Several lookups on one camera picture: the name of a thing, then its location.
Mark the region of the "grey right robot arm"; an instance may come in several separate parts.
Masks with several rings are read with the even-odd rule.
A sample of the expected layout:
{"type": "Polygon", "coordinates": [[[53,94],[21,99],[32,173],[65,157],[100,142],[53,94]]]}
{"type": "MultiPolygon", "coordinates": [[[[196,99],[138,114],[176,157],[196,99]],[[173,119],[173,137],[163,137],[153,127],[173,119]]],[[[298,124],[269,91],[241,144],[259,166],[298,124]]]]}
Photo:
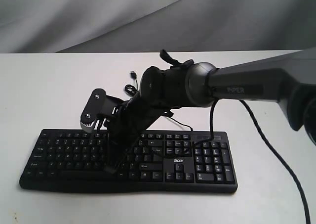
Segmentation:
{"type": "Polygon", "coordinates": [[[120,103],[106,123],[110,134],[109,155],[104,170],[115,173],[141,132],[164,112],[182,107],[214,107],[221,99],[276,102],[290,127],[305,128],[316,139],[316,50],[217,68],[208,62],[179,63],[166,53],[167,70],[148,68],[139,89],[120,103]]]}

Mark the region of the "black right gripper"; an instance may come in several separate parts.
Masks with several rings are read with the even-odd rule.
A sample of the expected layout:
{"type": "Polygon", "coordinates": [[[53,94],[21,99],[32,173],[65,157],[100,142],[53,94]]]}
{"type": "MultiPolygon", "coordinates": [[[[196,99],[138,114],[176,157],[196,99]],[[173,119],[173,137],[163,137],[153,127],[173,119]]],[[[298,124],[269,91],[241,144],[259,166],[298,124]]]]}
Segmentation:
{"type": "Polygon", "coordinates": [[[140,95],[118,106],[114,118],[106,122],[108,130],[105,145],[104,171],[115,174],[127,155],[132,152],[140,134],[152,125],[170,107],[150,104],[140,95]]]}

